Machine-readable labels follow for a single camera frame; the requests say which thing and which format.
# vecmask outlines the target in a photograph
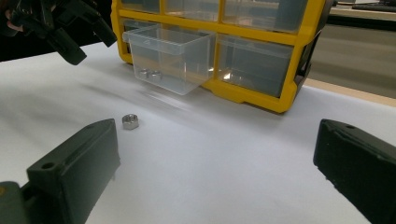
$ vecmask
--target yellow drawer organizer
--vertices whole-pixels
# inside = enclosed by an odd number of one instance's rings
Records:
[[[309,73],[331,6],[332,0],[113,0],[111,20],[120,57],[134,64],[137,77],[179,94],[202,85],[282,113]]]

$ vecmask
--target nut inside bin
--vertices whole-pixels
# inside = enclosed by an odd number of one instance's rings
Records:
[[[122,126],[124,129],[132,130],[139,127],[139,119],[137,115],[129,114],[122,118]]]
[[[155,82],[160,82],[161,79],[163,79],[163,74],[161,74],[160,71],[153,71],[148,75],[148,78],[155,81]]]
[[[150,73],[149,69],[144,68],[139,71],[139,76],[142,78],[148,78],[149,73]]]

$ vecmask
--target floor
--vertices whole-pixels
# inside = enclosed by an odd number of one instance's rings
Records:
[[[396,32],[326,25],[309,78],[396,99]]]

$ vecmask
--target white table surface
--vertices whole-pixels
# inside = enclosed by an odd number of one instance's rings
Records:
[[[367,223],[313,164],[321,119],[396,145],[396,108],[304,86],[277,115],[199,88],[186,96],[136,79],[116,45],[0,63],[0,180],[84,126],[117,124],[121,167],[87,221],[102,223]],[[126,131],[121,118],[136,114]]]

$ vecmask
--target clear plastic bin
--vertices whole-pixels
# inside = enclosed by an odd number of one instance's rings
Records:
[[[161,27],[161,25],[159,23],[156,22],[152,22],[152,21],[137,21],[137,20],[125,20],[124,23],[124,30],[125,31],[136,31],[138,29],[142,29],[142,28],[149,28],[149,27]],[[129,36],[127,33],[124,33],[122,35],[122,40],[123,42],[129,42]],[[131,48],[128,45],[127,46],[127,50],[129,53],[131,53]]]
[[[122,7],[136,11],[160,13],[160,0],[121,0]]]
[[[165,13],[200,21],[217,21],[219,0],[167,0]]]
[[[211,34],[149,27],[123,36],[139,79],[184,95],[211,78]]]
[[[297,33],[307,0],[225,0],[223,22],[256,29]]]
[[[218,78],[275,97],[282,92],[292,47],[219,35]]]

